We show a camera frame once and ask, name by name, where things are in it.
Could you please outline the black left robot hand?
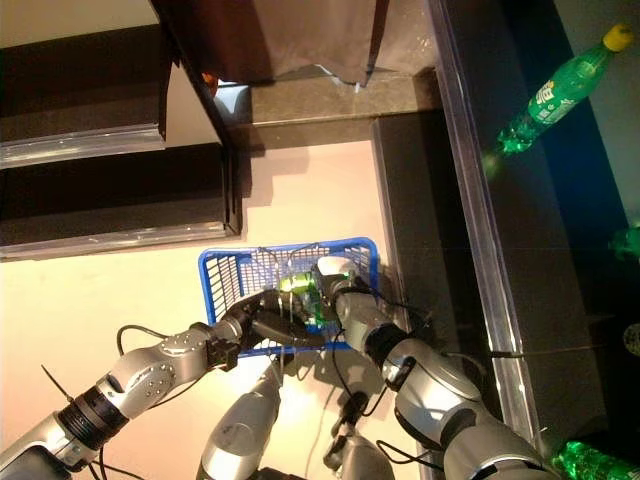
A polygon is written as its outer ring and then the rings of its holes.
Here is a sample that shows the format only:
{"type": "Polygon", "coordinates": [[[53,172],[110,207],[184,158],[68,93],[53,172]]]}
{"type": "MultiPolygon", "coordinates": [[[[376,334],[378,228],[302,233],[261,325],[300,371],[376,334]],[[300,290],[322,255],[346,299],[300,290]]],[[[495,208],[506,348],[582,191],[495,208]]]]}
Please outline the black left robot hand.
{"type": "Polygon", "coordinates": [[[319,348],[325,344],[325,337],[308,329],[308,316],[297,294],[269,289],[238,300],[218,324],[230,327],[243,347],[267,339],[282,346],[319,348]]]}

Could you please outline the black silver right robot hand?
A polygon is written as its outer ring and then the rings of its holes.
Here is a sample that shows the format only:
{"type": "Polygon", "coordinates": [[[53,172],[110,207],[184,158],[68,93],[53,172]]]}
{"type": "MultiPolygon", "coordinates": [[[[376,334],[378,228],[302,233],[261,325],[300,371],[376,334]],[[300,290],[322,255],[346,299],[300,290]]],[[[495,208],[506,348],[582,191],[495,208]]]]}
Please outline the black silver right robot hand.
{"type": "Polygon", "coordinates": [[[341,256],[324,256],[309,271],[296,275],[293,292],[306,310],[309,322],[325,327],[336,322],[336,302],[340,294],[358,285],[356,265],[341,256]]]}

